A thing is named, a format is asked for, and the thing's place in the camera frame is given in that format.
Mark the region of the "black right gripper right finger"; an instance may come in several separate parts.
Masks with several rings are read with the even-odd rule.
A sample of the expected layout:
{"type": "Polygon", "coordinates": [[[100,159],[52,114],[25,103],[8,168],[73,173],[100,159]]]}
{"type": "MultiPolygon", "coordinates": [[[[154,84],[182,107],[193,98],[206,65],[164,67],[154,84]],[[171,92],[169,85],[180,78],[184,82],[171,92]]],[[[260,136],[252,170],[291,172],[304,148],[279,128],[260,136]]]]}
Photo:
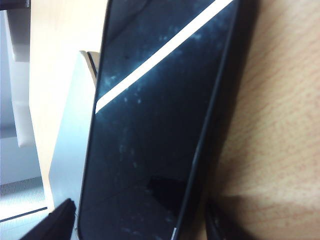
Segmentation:
{"type": "Polygon", "coordinates": [[[223,228],[223,214],[213,199],[208,199],[204,210],[205,231],[207,240],[226,240],[223,228]]]}

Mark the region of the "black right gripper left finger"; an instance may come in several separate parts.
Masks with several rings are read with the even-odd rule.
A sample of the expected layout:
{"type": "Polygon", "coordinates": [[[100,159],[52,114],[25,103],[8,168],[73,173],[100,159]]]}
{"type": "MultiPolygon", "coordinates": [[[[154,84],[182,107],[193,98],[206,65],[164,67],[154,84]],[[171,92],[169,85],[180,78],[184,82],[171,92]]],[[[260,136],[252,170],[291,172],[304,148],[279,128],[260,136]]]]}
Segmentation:
{"type": "Polygon", "coordinates": [[[40,223],[27,232],[23,240],[70,240],[75,223],[76,205],[70,198],[62,202],[40,223]]]}

